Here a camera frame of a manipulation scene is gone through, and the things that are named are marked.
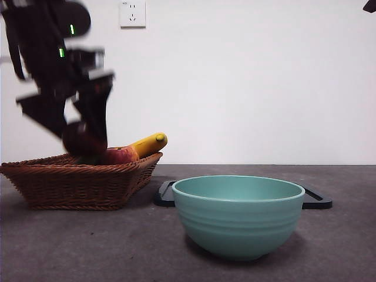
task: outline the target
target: teal bowl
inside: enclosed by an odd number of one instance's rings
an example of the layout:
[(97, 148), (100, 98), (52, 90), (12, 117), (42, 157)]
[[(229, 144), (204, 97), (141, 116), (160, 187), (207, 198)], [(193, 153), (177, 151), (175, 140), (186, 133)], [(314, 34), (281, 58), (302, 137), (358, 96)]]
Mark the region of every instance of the teal bowl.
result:
[(188, 236), (230, 260), (254, 260), (281, 246), (294, 231), (305, 190), (256, 176), (214, 175), (172, 185)]

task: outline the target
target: gray table surface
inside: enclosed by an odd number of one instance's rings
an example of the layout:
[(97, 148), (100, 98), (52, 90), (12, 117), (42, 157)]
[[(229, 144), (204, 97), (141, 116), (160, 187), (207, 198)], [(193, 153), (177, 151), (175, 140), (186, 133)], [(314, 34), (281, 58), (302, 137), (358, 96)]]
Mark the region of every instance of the gray table surface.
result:
[[(333, 208), (303, 210), (288, 241), (250, 263), (226, 261), (153, 204), (165, 180), (246, 174), (309, 184)], [(157, 165), (117, 211), (28, 210), (1, 179), (1, 281), (376, 281), (376, 166)]]

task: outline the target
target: black plastic tray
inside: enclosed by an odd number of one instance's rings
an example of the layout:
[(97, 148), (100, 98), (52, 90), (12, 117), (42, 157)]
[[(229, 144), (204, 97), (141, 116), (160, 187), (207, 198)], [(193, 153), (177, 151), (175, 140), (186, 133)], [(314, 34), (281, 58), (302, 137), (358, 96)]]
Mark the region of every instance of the black plastic tray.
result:
[[(154, 204), (162, 207), (174, 207), (174, 195), (172, 193), (172, 184), (176, 180), (163, 182), (158, 192), (154, 196)], [(304, 202), (302, 209), (330, 209), (333, 201), (321, 193), (315, 191), (308, 185), (296, 183), (305, 189)]]

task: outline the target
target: brown woven basket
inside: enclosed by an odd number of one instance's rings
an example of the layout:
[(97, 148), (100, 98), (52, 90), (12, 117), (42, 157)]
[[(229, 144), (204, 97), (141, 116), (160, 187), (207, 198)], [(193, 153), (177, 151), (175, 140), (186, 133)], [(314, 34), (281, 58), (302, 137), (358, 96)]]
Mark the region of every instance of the brown woven basket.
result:
[(4, 174), (31, 209), (116, 210), (148, 184), (162, 157), (158, 152), (133, 163), (75, 164), (69, 154), (3, 163)]

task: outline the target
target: white wall outlet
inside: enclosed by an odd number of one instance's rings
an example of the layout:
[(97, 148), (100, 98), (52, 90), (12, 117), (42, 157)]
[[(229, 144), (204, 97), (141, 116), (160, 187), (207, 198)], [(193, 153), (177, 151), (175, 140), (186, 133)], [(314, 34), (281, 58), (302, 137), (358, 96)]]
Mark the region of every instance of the white wall outlet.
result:
[(146, 0), (129, 0), (120, 3), (120, 27), (146, 27)]

